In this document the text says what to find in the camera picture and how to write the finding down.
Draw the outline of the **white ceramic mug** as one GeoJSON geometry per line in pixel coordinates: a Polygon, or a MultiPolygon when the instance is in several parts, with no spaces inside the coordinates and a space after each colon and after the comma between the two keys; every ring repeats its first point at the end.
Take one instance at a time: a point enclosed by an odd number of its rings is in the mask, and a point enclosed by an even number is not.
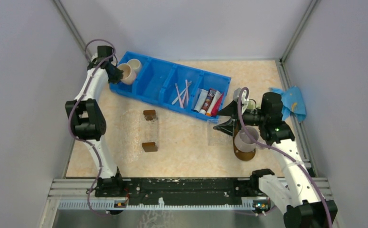
{"type": "Polygon", "coordinates": [[[121,82],[125,85],[132,85],[137,78],[137,74],[133,68],[126,63],[118,65],[117,68],[123,72],[121,82]]]}

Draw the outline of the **cream speckled ceramic mug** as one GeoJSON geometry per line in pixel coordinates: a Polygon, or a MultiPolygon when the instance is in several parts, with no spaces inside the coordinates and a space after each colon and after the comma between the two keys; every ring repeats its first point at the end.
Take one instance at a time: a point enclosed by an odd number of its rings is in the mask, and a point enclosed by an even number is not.
{"type": "Polygon", "coordinates": [[[142,63],[138,59],[130,59],[127,64],[132,68],[133,71],[138,75],[142,69],[142,63]]]}

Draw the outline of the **clear textured acrylic tray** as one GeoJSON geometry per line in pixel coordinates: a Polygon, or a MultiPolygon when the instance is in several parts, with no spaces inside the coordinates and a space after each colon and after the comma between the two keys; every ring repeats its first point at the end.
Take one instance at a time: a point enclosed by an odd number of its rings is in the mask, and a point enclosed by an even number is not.
{"type": "Polygon", "coordinates": [[[208,146],[225,146],[232,143],[232,137],[213,127],[229,120],[228,117],[207,120],[207,142],[208,146]]]}

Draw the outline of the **green ceramic mug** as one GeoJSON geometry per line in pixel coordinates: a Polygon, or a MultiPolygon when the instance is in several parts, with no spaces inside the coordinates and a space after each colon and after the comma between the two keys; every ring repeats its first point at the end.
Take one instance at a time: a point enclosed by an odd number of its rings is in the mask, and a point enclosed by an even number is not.
{"type": "Polygon", "coordinates": [[[248,106],[247,106],[247,110],[254,110],[257,108],[257,103],[254,101],[250,101],[248,106]]]}

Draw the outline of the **grey ceramic mug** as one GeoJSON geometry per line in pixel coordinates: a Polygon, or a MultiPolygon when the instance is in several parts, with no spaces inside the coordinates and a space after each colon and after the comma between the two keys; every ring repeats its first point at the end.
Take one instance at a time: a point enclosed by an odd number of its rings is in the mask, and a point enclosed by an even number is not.
{"type": "Polygon", "coordinates": [[[245,132],[245,129],[252,135],[254,140],[259,141],[258,130],[253,127],[246,125],[243,127],[234,138],[234,145],[240,152],[252,152],[256,149],[257,144],[251,140],[245,132]]]}

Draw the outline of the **clear holder with wooden ends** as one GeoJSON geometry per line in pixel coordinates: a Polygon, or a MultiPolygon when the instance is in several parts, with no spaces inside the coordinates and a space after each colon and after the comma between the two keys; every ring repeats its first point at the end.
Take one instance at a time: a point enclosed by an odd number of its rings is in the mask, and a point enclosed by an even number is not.
{"type": "Polygon", "coordinates": [[[139,145],[145,153],[157,152],[160,146],[160,123],[155,109],[143,111],[139,127],[139,145]]]}

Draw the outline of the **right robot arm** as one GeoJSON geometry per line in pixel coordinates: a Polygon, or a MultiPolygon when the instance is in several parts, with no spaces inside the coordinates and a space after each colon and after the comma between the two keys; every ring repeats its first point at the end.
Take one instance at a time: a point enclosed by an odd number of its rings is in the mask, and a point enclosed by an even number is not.
{"type": "Polygon", "coordinates": [[[254,158],[256,148],[274,151],[286,185],[270,169],[253,171],[248,186],[256,196],[266,195],[283,214],[287,228],[330,228],[338,208],[325,199],[307,171],[290,126],[283,120],[282,97],[267,92],[260,108],[250,110],[249,91],[239,88],[233,101],[218,111],[229,120],[214,127],[232,137],[233,151],[242,161],[254,158]]]}

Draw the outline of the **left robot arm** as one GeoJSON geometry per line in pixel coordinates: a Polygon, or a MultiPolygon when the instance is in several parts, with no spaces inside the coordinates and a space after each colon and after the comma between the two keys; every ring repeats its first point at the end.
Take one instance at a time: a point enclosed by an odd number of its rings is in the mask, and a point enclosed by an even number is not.
{"type": "Polygon", "coordinates": [[[83,87],[74,100],[65,103],[65,109],[71,136],[87,147],[97,166],[94,189],[101,193],[107,190],[118,197],[123,194],[125,184],[106,144],[106,119],[98,104],[104,86],[117,83],[122,77],[122,71],[112,64],[114,54],[113,46],[98,46],[97,56],[87,67],[83,87]]]}

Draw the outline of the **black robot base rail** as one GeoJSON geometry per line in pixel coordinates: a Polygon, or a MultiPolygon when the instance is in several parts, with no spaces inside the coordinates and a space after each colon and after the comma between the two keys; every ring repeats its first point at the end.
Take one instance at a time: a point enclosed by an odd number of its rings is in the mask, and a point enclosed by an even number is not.
{"type": "Polygon", "coordinates": [[[99,178],[98,198],[122,198],[127,206],[246,206],[269,204],[249,178],[99,178]]]}

